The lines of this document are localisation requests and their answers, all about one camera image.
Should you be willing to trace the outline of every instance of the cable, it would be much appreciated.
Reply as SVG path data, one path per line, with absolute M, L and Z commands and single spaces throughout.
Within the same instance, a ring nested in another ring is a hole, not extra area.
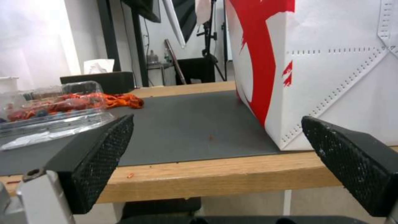
M 144 23 L 145 23 L 146 35 L 148 37 L 148 44 L 147 44 L 147 49 L 146 49 L 146 69 L 148 69 L 149 32 L 148 32 L 148 26 L 146 25 L 145 18 L 144 18 Z
M 135 72 L 134 72 L 134 69 L 133 69 L 133 58 L 132 58 L 132 56 L 131 56 L 130 41 L 129 41 L 129 35 L 128 35 L 128 33 L 127 33 L 126 17 L 125 17 L 125 15 L 124 15 L 122 0 L 120 0 L 120 8 L 122 9 L 123 22 L 124 22 L 124 25 L 125 25 L 125 32 L 126 32 L 126 37 L 127 37 L 127 44 L 129 45 L 129 53 L 130 53 L 130 61 L 131 61 L 131 71 L 133 72 L 133 77 L 134 77 L 134 87 L 137 87 L 137 77 L 135 76 Z
M 150 83 L 152 86 L 155 86 L 155 85 L 153 85 L 153 83 L 152 83 L 152 81 L 150 80 L 149 77 L 148 77 L 148 81 L 149 81 L 149 83 Z

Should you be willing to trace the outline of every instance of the wooden table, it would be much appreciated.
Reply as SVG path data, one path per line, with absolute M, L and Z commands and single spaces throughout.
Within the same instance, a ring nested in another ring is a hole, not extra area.
M 234 90 L 235 82 L 152 87 L 138 97 Z M 0 177 L 11 194 L 21 175 Z M 118 167 L 98 203 L 304 189 L 341 183 L 314 152 Z

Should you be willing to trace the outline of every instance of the light stand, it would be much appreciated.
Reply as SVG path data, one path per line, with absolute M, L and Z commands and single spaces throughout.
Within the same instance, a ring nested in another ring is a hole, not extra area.
M 217 32 L 214 32 L 213 35 L 211 34 L 211 28 L 213 25 L 213 11 L 214 11 L 214 5 L 215 5 L 216 0 L 211 0 L 211 16 L 210 19 L 203 24 L 203 29 L 204 32 L 198 33 L 196 36 L 201 36 L 205 35 L 205 48 L 202 50 L 202 55 L 204 58 L 207 58 L 212 62 L 212 64 L 216 67 L 219 75 L 221 76 L 223 81 L 226 81 L 226 75 L 223 76 L 221 73 L 221 70 L 219 66 L 217 65 L 218 59 L 210 53 L 210 43 L 211 39 L 214 39 L 215 41 L 217 40 Z

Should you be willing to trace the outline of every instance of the red and white bag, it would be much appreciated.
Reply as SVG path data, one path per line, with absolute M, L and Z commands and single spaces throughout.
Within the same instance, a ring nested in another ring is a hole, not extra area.
M 305 115 L 398 145 L 398 0 L 227 0 L 237 92 L 281 150 Z

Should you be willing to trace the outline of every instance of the gray table mat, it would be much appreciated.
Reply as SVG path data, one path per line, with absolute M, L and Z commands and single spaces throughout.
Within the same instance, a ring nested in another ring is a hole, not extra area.
M 143 165 L 281 153 L 235 91 L 146 98 L 134 113 L 132 140 L 119 165 Z M 42 167 L 74 136 L 0 152 L 0 176 Z

